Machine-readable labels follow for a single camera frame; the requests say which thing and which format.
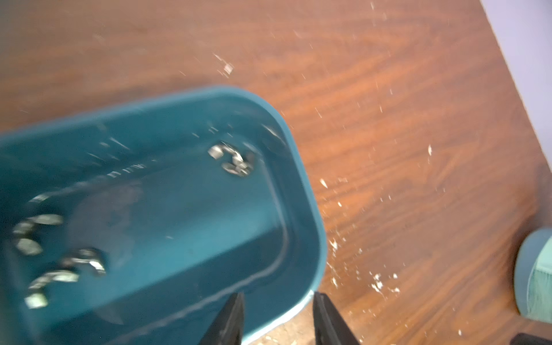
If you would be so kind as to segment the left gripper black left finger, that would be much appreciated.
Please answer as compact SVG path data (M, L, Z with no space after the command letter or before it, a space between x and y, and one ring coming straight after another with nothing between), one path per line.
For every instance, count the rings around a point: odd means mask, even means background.
M199 345L240 345L245 319L244 293L230 295Z

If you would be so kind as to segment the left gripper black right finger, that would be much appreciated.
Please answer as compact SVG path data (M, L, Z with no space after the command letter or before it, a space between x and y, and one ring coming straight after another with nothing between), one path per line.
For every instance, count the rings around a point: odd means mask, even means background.
M313 325L316 345L359 345L359 341L325 293L314 293Z

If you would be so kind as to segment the teal plastic storage box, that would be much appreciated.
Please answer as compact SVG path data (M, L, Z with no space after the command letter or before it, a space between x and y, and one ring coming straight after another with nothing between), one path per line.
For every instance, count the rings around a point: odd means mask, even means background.
M326 234L289 127L211 87L1 136L1 343L244 343L299 313Z

